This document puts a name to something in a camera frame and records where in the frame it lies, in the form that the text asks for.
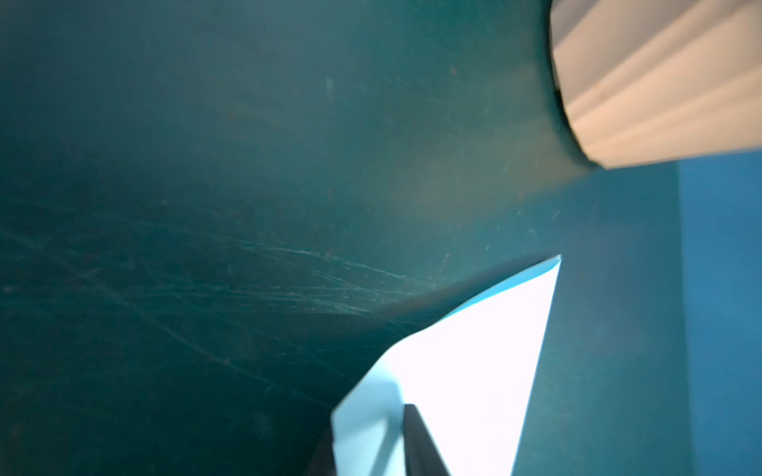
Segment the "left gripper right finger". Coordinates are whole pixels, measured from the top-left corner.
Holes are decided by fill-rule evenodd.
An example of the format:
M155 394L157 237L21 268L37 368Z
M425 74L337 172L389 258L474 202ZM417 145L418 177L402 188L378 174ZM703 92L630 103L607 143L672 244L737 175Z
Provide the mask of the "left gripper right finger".
M403 440L407 476L450 476L418 408L404 406Z

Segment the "light blue square paper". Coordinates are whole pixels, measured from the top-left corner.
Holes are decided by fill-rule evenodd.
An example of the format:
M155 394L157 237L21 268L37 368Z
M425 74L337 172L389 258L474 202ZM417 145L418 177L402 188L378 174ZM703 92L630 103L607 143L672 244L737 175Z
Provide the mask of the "light blue square paper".
M412 404L450 475L510 474L561 263L498 283L384 352L331 414L337 473L406 475Z

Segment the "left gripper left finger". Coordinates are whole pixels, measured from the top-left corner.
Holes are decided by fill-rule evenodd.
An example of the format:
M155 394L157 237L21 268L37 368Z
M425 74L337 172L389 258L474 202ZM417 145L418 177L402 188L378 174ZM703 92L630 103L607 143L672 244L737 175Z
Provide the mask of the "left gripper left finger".
M307 468L307 476L335 476L335 454L333 453L333 430L326 428L311 457Z

